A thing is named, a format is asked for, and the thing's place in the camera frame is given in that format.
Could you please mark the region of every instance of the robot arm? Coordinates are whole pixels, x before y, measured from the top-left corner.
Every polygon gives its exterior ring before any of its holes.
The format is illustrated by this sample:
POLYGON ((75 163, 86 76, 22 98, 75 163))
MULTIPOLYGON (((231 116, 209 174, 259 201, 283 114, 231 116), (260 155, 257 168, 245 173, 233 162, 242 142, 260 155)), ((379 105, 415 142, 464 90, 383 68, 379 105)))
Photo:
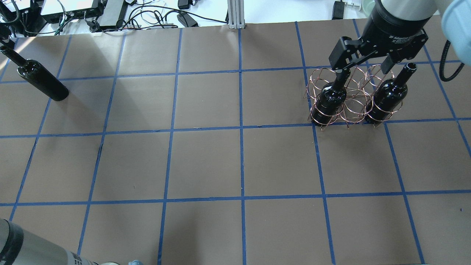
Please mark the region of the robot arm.
POLYGON ((471 33, 463 22, 468 15, 462 15, 469 13, 471 0, 375 1, 362 36, 358 40, 341 37, 335 45, 329 56, 333 70, 349 69, 370 58, 386 56, 381 65, 385 74, 403 59, 413 59, 428 40, 423 26, 437 9, 443 14, 445 36, 457 48, 459 58, 471 64, 471 33))

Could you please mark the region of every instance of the dark glass bottle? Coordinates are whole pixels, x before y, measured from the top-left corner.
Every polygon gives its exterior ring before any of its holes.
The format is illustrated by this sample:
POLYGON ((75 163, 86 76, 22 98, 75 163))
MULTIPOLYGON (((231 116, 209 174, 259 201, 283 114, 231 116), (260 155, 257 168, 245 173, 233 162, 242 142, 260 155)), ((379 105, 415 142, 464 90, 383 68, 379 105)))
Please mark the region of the dark glass bottle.
POLYGON ((61 101, 69 95, 69 90, 42 64, 35 60, 27 60, 7 46, 0 51, 18 66, 18 74, 41 92, 55 101, 61 101))
POLYGON ((330 123, 332 116, 337 113, 339 107, 347 98, 345 83, 350 77, 350 70, 337 73, 334 82, 327 83, 320 92, 316 107, 312 108, 312 122, 317 126, 326 126, 330 123))
POLYGON ((382 123, 406 97, 406 82, 416 70, 417 65, 415 65, 415 63, 408 63, 396 78, 384 81, 373 93, 374 105, 371 100, 366 104, 366 110, 369 112, 365 120, 374 125, 382 123))

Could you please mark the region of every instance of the bottle neck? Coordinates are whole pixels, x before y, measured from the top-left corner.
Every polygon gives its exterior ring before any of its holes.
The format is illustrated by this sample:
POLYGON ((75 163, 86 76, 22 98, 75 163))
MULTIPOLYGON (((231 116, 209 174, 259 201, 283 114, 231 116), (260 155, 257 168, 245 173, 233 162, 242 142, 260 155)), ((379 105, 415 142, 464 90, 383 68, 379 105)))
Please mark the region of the bottle neck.
POLYGON ((24 66, 27 62, 25 58, 7 46, 1 46, 0 51, 18 66, 24 66))
POLYGON ((345 86, 345 83, 350 77, 350 69, 343 70, 342 72, 336 73, 335 81, 332 83, 332 89, 339 91, 345 86))
POLYGON ((404 66, 401 72, 398 74, 396 79, 393 81, 395 86, 404 86, 406 82, 411 78, 412 74, 417 70, 415 63, 408 63, 404 66))

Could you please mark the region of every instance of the metal frame post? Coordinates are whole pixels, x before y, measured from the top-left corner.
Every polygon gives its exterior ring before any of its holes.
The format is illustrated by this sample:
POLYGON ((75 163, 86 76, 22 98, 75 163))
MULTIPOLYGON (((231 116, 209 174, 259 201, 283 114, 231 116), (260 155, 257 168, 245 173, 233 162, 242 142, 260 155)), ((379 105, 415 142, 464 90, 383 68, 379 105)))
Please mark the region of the metal frame post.
POLYGON ((227 13, 229 15, 229 28, 245 28, 244 0, 227 0, 227 13))

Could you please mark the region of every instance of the bottle opening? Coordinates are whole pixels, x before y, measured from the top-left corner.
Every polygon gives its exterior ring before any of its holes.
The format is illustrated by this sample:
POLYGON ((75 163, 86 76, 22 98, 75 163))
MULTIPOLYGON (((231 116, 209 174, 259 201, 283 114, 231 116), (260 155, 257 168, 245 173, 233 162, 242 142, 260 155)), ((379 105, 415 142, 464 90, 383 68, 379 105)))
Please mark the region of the bottle opening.
POLYGON ((417 70, 417 65, 415 63, 408 63, 406 64, 406 67, 410 70, 417 70))

